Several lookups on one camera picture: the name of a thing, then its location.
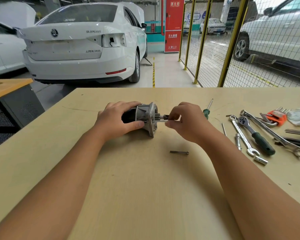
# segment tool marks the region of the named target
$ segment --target metal jack stand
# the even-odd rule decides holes
[[[150,62],[150,61],[149,61],[147,58],[145,58],[145,57],[144,57],[144,59],[146,59],[146,60],[147,60],[147,62],[149,62],[149,63],[150,63],[150,65],[152,65],[152,63],[151,63],[151,62]]]

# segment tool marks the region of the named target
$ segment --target screwdriver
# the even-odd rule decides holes
[[[210,102],[208,108],[206,108],[206,109],[203,110],[204,116],[205,116],[207,119],[208,119],[208,115],[210,114],[209,108],[210,108],[210,106],[211,106],[211,104],[212,104],[212,101],[213,101],[213,99],[211,100],[211,102]]]

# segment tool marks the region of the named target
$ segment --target skoda emblem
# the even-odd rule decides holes
[[[55,29],[55,28],[53,28],[52,30],[51,30],[51,35],[52,35],[52,37],[58,37],[58,31]]]

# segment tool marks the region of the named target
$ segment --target car wheel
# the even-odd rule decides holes
[[[143,58],[147,58],[147,56],[148,56],[148,40],[147,40],[147,43],[145,44],[145,53],[144,53]]]
[[[136,64],[134,72],[131,76],[128,78],[129,82],[131,83],[137,83],[140,80],[140,61],[139,61],[139,54],[136,51]]]
[[[246,34],[241,34],[235,45],[233,58],[238,61],[245,61],[249,56],[249,37]]]

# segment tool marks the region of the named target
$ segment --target red reflector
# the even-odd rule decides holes
[[[126,70],[127,70],[127,68],[124,68],[123,70],[116,71],[116,72],[106,72],[106,74],[111,75],[111,74],[116,74],[116,73],[120,73],[120,72],[125,72]]]

